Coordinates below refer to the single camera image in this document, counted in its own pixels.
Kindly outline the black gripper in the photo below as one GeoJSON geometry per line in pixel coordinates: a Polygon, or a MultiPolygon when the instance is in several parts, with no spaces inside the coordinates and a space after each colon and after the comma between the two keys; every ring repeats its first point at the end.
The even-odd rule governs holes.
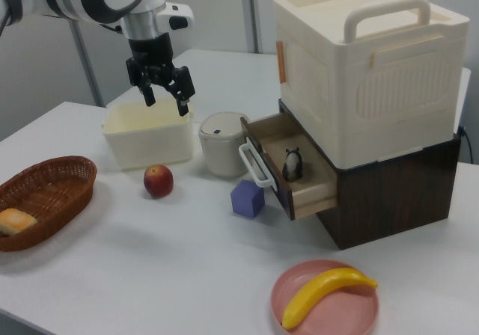
{"type": "Polygon", "coordinates": [[[129,82],[139,89],[146,106],[151,107],[156,102],[151,84],[165,85],[176,100],[178,114],[186,116],[195,87],[187,66],[174,68],[170,34],[128,42],[132,52],[132,57],[126,60],[129,82]]]}

